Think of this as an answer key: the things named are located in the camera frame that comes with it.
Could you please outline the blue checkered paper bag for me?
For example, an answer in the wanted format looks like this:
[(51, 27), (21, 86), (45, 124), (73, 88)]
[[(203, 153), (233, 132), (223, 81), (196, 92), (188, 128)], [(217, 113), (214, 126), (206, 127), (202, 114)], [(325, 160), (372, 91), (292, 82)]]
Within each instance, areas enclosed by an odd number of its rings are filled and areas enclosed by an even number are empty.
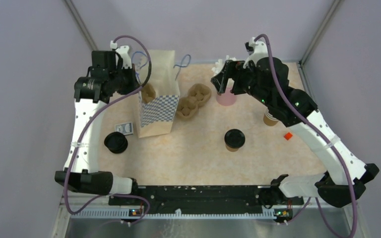
[(135, 112), (138, 138), (170, 133), (181, 97), (178, 75), (183, 67), (189, 65), (191, 56), (186, 54), (176, 62), (174, 50), (149, 50), (149, 53), (133, 53), (132, 60), (140, 83), (145, 81), (152, 65), (147, 83), (156, 92), (156, 98), (148, 104), (142, 102), (141, 91), (138, 93)]

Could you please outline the black plastic cup lid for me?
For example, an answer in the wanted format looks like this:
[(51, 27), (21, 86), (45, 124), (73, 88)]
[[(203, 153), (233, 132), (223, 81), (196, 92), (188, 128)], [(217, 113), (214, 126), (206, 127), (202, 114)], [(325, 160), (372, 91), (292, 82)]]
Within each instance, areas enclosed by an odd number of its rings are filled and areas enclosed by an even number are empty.
[(231, 129), (225, 133), (224, 141), (231, 147), (242, 147), (246, 142), (246, 137), (239, 129)]

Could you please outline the single brown paper cup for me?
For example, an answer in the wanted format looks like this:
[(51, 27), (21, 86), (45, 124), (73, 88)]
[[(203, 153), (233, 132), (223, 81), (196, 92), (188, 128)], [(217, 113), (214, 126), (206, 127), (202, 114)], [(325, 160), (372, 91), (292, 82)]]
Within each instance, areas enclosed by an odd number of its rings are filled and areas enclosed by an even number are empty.
[(231, 147), (226, 144), (226, 149), (230, 152), (237, 152), (241, 147)]

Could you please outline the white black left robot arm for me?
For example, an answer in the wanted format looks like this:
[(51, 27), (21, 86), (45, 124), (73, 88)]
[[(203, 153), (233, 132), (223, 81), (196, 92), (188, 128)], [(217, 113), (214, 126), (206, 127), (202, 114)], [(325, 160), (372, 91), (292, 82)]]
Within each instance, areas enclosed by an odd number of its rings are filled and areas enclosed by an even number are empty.
[(139, 83), (126, 46), (116, 50), (92, 51), (87, 75), (74, 84), (75, 121), (68, 158), (55, 182), (78, 193), (119, 193), (127, 205), (135, 204), (139, 191), (132, 178), (122, 178), (99, 168), (99, 138), (104, 110), (114, 93), (128, 97), (138, 92)]

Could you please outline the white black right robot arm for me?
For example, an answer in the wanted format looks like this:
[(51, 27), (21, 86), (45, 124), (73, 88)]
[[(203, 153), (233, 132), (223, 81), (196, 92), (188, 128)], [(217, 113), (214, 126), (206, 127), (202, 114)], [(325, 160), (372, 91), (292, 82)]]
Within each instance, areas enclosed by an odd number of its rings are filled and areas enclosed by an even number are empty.
[(333, 132), (317, 104), (303, 90), (289, 85), (289, 68), (274, 58), (250, 61), (220, 60), (212, 69), (211, 83), (224, 93), (229, 80), (233, 94), (248, 94), (265, 105), (272, 117), (301, 138), (320, 159), (325, 172), (310, 176), (281, 175), (271, 185), (271, 198), (285, 204), (291, 197), (319, 197), (329, 205), (342, 208), (361, 197), (366, 184), (379, 173), (373, 163), (359, 160)]

